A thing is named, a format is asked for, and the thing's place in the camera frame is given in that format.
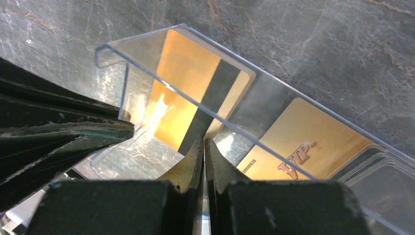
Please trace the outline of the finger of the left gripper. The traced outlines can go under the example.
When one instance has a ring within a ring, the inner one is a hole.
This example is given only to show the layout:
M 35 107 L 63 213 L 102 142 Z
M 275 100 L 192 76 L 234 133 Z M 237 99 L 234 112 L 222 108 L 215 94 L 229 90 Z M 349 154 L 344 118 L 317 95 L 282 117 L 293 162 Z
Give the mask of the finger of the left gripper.
M 118 108 L 0 61 L 0 210 L 6 212 L 87 156 L 130 139 Z

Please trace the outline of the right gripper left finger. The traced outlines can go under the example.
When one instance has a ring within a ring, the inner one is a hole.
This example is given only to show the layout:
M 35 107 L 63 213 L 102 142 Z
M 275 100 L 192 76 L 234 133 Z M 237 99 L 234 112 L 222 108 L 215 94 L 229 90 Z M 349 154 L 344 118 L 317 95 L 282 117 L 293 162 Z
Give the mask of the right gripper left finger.
M 40 201 L 29 235 L 199 235 L 203 141 L 155 180 L 60 181 Z

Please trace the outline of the gold striped credit card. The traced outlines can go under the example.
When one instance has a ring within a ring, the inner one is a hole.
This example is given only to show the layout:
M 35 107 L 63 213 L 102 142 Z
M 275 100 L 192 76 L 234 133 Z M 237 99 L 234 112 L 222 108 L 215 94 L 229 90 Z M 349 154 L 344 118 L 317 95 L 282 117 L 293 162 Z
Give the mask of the gold striped credit card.
M 143 124 L 182 155 L 196 140 L 213 137 L 222 127 L 199 105 L 228 118 L 255 78 L 252 69 L 183 28 L 167 31 L 156 74 L 186 98 L 155 81 Z

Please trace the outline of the gold VIP credit card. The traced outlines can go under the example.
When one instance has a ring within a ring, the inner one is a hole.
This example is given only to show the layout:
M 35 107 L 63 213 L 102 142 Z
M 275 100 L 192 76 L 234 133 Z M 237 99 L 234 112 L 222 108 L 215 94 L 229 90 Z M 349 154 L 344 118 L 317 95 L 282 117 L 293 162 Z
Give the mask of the gold VIP credit card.
M 259 140 L 318 179 L 328 179 L 375 144 L 301 98 L 295 98 Z M 253 180 L 307 177 L 259 146 L 237 168 Z

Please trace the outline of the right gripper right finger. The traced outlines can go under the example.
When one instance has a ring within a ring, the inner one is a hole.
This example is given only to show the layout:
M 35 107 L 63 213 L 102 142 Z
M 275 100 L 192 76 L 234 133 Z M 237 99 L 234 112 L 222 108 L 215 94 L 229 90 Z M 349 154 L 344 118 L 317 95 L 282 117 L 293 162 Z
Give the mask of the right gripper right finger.
M 344 184 L 328 180 L 254 181 L 212 139 L 205 165 L 213 235 L 368 235 L 360 205 Z

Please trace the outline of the clear plastic card box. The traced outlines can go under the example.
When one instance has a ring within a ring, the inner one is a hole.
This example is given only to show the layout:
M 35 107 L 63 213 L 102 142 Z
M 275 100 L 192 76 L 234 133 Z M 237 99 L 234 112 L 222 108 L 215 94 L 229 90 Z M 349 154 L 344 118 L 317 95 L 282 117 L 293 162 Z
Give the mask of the clear plastic card box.
M 346 184 L 357 196 L 374 234 L 412 235 L 415 232 L 415 161 L 352 122 L 297 91 L 280 79 L 236 55 L 202 33 L 184 24 L 108 42 L 95 50 L 95 64 L 115 76 L 119 94 L 118 118 L 134 125 L 134 136 L 101 150 L 77 166 L 89 179 L 154 179 L 185 155 L 155 138 L 144 126 L 149 97 L 155 81 L 181 97 L 186 94 L 157 76 L 161 51 L 170 29 L 183 28 L 255 72 L 255 78 L 228 118 L 204 105 L 199 109 L 221 122 L 212 139 L 220 153 L 237 168 L 254 146 L 289 164 L 308 179 L 317 179 L 292 164 L 259 140 L 295 99 L 301 98 L 372 141 L 367 149 L 328 178 Z

